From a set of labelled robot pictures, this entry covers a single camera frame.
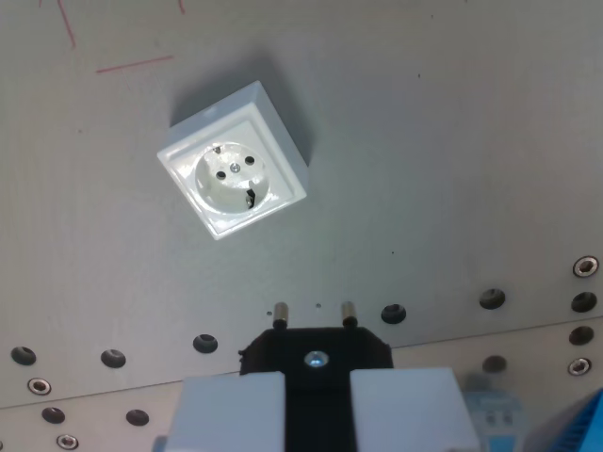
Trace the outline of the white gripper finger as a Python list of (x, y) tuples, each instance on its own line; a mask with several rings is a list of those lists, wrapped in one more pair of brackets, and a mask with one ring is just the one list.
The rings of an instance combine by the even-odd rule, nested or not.
[(481, 442), (449, 368), (350, 373), (359, 451), (479, 451)]
[(185, 379), (169, 432), (154, 451), (284, 451), (280, 372)]

